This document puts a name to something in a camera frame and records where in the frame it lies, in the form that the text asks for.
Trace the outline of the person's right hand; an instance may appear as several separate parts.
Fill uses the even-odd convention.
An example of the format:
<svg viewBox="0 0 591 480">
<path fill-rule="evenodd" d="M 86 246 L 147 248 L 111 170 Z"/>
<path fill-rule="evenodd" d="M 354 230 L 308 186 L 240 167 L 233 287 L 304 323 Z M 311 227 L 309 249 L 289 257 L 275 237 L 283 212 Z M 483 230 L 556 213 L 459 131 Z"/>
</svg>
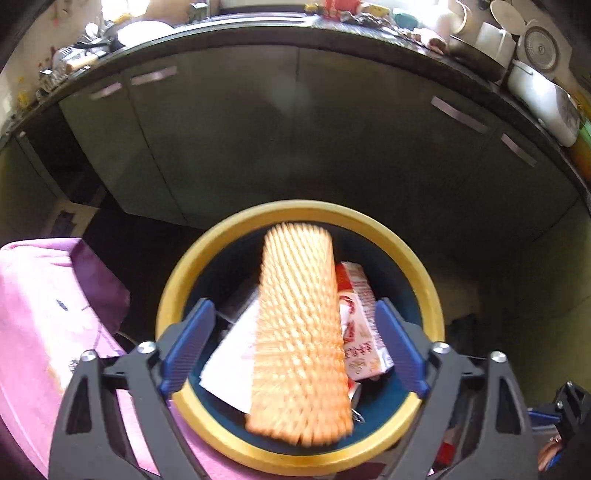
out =
<svg viewBox="0 0 591 480">
<path fill-rule="evenodd" d="M 538 471 L 547 471 L 555 463 L 562 450 L 562 438 L 560 436 L 552 437 L 538 453 Z"/>
</svg>

